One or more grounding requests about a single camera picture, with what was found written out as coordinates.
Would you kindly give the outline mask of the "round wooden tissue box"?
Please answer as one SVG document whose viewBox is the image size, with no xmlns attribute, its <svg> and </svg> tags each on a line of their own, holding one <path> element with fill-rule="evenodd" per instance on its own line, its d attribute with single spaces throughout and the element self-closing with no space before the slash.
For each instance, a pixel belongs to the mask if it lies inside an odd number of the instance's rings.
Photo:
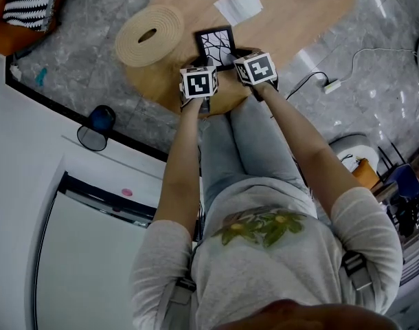
<svg viewBox="0 0 419 330">
<path fill-rule="evenodd" d="M 174 6 L 150 5 L 133 15 L 117 33 L 117 58 L 129 67 L 145 67 L 169 54 L 185 29 L 181 12 Z"/>
</svg>

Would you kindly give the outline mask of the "black framed patterned tile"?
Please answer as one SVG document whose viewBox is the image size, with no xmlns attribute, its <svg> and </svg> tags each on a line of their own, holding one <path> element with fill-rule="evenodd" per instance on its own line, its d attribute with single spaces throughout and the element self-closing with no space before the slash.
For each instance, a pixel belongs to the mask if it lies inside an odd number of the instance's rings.
<svg viewBox="0 0 419 330">
<path fill-rule="evenodd" d="M 195 32 L 194 40 L 199 56 L 205 61 L 209 55 L 217 60 L 218 72 L 234 68 L 231 53 L 236 51 L 236 46 L 231 26 L 225 25 Z"/>
</svg>

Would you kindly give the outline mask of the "person's left forearm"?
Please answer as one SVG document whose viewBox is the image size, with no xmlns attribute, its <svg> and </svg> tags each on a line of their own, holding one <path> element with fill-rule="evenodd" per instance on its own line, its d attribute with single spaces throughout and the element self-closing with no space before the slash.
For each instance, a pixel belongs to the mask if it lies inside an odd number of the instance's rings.
<svg viewBox="0 0 419 330">
<path fill-rule="evenodd" d="M 194 234 L 200 206 L 198 121 L 202 100 L 183 109 L 163 174 L 154 220 L 173 221 Z"/>
</svg>

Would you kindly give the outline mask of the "person's right forearm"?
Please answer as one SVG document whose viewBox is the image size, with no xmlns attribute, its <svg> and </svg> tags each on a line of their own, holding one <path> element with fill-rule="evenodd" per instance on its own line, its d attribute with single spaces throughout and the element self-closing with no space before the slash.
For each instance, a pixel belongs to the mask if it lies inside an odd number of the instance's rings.
<svg viewBox="0 0 419 330">
<path fill-rule="evenodd" d="M 316 128 L 270 84 L 260 83 L 256 90 L 275 118 L 308 186 L 331 217 L 338 198 L 360 184 Z"/>
</svg>

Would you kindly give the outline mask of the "white folded paper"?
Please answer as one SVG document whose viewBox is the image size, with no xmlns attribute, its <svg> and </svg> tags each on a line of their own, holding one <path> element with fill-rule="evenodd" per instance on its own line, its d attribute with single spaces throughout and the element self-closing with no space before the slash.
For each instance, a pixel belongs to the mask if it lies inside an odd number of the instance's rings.
<svg viewBox="0 0 419 330">
<path fill-rule="evenodd" d="M 232 27 L 254 17 L 263 9 L 260 0 L 218 0 L 214 6 Z"/>
</svg>

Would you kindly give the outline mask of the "white printed bag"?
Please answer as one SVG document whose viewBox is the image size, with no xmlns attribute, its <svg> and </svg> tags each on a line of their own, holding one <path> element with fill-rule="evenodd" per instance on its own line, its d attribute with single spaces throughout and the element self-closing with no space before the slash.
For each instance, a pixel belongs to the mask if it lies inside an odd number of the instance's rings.
<svg viewBox="0 0 419 330">
<path fill-rule="evenodd" d="M 344 155 L 340 160 L 351 173 L 359 166 L 358 158 L 351 153 Z"/>
</svg>

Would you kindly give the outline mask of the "black white striped cushion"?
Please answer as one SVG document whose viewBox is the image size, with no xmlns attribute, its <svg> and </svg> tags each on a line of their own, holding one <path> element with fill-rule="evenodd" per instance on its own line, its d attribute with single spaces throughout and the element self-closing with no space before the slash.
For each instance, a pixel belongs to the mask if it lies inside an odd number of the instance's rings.
<svg viewBox="0 0 419 330">
<path fill-rule="evenodd" d="M 47 32 L 56 0 L 6 0 L 2 19 L 11 25 Z"/>
</svg>

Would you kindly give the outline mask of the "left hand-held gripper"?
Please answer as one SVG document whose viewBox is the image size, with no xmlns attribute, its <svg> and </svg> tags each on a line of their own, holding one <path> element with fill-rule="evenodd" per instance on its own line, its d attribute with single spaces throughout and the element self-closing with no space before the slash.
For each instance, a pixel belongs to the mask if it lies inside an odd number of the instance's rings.
<svg viewBox="0 0 419 330">
<path fill-rule="evenodd" d="M 201 98 L 200 114 L 210 113 L 210 98 L 218 91 L 217 60 L 211 55 L 190 59 L 189 68 L 180 69 L 181 109 L 191 100 Z"/>
</svg>

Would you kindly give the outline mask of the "dark metal rack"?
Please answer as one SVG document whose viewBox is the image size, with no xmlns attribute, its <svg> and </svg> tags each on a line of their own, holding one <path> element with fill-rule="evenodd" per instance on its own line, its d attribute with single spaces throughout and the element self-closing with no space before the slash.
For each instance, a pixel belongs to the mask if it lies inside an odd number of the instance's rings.
<svg viewBox="0 0 419 330">
<path fill-rule="evenodd" d="M 402 197 L 398 185 L 393 183 L 379 188 L 375 197 L 398 233 L 403 253 L 403 286 L 419 275 L 419 195 L 413 199 Z"/>
</svg>

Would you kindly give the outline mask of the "orange sofa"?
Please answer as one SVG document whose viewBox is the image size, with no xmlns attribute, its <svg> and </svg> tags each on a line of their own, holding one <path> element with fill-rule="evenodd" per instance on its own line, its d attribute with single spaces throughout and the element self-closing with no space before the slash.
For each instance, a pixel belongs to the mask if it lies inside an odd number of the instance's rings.
<svg viewBox="0 0 419 330">
<path fill-rule="evenodd" d="M 47 32 L 36 32 L 26 27 L 6 23 L 3 19 L 3 10 L 6 0 L 0 0 L 0 54 L 9 56 L 35 44 L 50 34 L 57 26 L 57 15 L 64 0 L 56 0 L 54 17 Z"/>
</svg>

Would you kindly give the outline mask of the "person's grey trousers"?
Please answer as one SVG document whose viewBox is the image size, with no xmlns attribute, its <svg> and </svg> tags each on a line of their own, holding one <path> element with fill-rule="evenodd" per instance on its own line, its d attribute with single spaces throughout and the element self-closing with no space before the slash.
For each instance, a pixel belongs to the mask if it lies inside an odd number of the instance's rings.
<svg viewBox="0 0 419 330">
<path fill-rule="evenodd" d="M 317 215 L 284 136 L 253 96 L 206 123 L 201 170 L 209 216 L 269 206 Z"/>
</svg>

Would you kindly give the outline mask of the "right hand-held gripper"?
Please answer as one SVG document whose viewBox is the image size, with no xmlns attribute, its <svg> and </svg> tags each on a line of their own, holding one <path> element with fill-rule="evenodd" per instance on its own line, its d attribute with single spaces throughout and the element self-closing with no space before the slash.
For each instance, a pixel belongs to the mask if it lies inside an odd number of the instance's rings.
<svg viewBox="0 0 419 330">
<path fill-rule="evenodd" d="M 252 94 L 258 102 L 263 99 L 255 90 L 260 83 L 269 83 L 276 91 L 279 88 L 278 74 L 269 53 L 261 49 L 242 49 L 242 53 L 231 53 L 231 60 L 236 68 L 238 79 L 242 86 L 252 89 Z"/>
</svg>

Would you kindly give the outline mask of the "blue chair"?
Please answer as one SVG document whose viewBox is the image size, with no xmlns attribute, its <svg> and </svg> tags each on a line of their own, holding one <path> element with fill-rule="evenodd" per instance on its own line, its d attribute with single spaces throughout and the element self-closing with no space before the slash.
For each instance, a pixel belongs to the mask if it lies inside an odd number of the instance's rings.
<svg viewBox="0 0 419 330">
<path fill-rule="evenodd" d="M 419 195 L 419 179 L 410 164 L 396 167 L 385 180 L 385 185 L 396 183 L 398 194 L 407 199 Z"/>
</svg>

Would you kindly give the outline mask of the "wooden coffee table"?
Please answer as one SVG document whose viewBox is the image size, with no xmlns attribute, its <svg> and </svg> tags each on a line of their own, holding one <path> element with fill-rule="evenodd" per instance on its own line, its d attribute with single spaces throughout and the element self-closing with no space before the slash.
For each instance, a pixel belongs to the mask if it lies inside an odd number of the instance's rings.
<svg viewBox="0 0 419 330">
<path fill-rule="evenodd" d="M 162 60 L 141 68 L 126 68 L 138 93 L 179 113 L 179 70 L 199 55 L 194 33 L 227 25 L 214 6 L 217 0 L 151 0 L 151 5 L 176 7 L 185 30 L 181 42 Z M 238 48 L 261 49 L 271 55 L 277 69 L 312 43 L 354 7 L 354 0 L 260 0 L 263 10 L 233 28 Z"/>
</svg>

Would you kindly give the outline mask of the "grey round stool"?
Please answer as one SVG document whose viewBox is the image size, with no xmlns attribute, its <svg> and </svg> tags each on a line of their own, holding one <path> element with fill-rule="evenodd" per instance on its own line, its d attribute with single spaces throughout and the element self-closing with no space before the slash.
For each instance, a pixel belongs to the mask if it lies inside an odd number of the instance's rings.
<svg viewBox="0 0 419 330">
<path fill-rule="evenodd" d="M 378 152 L 372 147 L 366 135 L 356 133 L 338 138 L 330 143 L 331 149 L 341 159 L 346 154 L 355 155 L 358 160 L 367 159 L 374 171 L 379 163 Z"/>
</svg>

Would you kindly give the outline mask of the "person's grey flowered sweatshirt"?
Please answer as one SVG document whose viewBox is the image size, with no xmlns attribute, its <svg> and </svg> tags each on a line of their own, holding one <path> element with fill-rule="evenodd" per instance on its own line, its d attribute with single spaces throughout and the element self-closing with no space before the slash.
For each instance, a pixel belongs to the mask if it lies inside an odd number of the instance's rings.
<svg viewBox="0 0 419 330">
<path fill-rule="evenodd" d="M 343 193 L 330 220 L 272 206 L 207 215 L 198 246 L 182 225 L 152 223 L 131 274 L 134 327 L 160 330 L 185 276 L 196 290 L 190 314 L 172 317 L 175 329 L 211 330 L 280 299 L 385 313 L 403 267 L 393 223 L 366 188 Z"/>
</svg>

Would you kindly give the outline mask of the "black mesh wastebasket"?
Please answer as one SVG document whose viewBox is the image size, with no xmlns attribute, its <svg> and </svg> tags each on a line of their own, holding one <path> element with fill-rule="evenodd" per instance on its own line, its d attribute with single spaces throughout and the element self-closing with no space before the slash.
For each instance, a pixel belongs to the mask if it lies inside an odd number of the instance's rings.
<svg viewBox="0 0 419 330">
<path fill-rule="evenodd" d="M 77 130 L 79 143 L 90 151 L 103 151 L 113 130 L 116 114 L 106 105 L 97 106 L 87 121 Z"/>
</svg>

